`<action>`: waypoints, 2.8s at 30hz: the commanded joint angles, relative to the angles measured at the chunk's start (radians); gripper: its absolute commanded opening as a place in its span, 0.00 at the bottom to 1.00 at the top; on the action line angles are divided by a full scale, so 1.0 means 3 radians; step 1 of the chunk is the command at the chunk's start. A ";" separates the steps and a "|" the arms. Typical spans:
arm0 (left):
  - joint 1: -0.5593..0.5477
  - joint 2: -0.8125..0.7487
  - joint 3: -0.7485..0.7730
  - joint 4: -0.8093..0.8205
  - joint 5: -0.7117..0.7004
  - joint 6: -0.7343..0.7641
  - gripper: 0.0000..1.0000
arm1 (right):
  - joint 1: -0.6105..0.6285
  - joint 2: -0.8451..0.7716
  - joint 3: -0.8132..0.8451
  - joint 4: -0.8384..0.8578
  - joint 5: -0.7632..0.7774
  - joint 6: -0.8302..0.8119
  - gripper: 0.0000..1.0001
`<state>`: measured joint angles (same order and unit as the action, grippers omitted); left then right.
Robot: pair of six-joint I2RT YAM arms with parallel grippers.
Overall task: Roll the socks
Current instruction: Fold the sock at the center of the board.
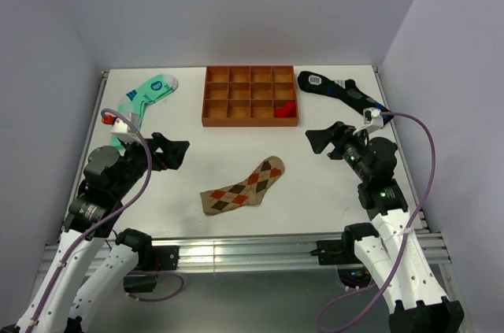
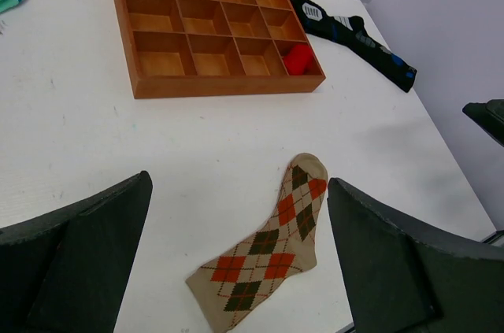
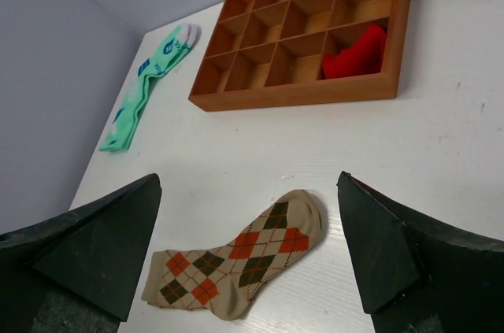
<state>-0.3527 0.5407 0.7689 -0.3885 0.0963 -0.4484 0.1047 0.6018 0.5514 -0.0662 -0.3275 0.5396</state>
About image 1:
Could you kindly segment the brown argyle sock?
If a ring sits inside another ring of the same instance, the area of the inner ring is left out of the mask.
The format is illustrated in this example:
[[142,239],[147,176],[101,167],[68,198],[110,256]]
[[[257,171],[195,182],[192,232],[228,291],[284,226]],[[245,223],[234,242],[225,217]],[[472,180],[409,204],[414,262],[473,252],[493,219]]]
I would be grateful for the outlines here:
[[279,157],[267,157],[245,180],[201,192],[202,211],[207,216],[215,216],[244,206],[260,205],[268,189],[284,172],[285,166]]

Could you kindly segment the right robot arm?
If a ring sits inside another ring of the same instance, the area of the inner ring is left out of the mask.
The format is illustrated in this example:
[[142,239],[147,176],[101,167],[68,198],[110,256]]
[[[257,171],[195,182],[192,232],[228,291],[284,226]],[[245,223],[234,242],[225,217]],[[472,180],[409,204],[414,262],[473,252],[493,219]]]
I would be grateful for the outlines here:
[[461,303],[439,285],[413,229],[410,212],[394,178],[397,145],[366,130],[336,122],[308,130],[315,154],[328,145],[332,160],[345,161],[360,179],[358,198],[369,222],[345,227],[341,253],[360,261],[389,308],[392,332],[456,332],[464,320]]

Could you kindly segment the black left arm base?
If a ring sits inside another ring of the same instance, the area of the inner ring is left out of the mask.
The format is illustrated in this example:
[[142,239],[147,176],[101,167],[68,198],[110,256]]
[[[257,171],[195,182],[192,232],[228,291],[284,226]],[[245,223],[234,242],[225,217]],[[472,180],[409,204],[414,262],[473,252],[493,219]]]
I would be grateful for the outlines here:
[[179,261],[178,246],[154,246],[149,257],[136,265],[123,279],[127,294],[139,298],[173,298],[185,281],[175,274]]

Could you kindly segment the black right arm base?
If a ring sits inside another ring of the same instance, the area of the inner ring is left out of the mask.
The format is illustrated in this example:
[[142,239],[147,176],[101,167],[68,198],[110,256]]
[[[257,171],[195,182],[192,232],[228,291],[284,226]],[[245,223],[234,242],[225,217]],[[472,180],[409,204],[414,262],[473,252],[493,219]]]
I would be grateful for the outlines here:
[[334,266],[339,281],[345,287],[358,289],[372,282],[370,272],[352,250],[346,248],[342,239],[317,241],[316,248],[309,253],[317,258],[320,266]]

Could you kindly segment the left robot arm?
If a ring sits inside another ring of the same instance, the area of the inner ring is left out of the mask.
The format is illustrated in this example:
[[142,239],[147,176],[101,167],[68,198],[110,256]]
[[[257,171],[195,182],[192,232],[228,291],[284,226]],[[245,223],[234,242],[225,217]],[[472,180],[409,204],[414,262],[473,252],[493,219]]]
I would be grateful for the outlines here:
[[4,332],[85,332],[110,293],[129,272],[148,271],[153,279],[152,238],[127,228],[91,276],[92,261],[124,210],[123,198],[152,172],[177,170],[188,141],[171,141],[159,132],[149,139],[93,150],[77,197],[70,203],[59,246],[45,278],[24,315]]

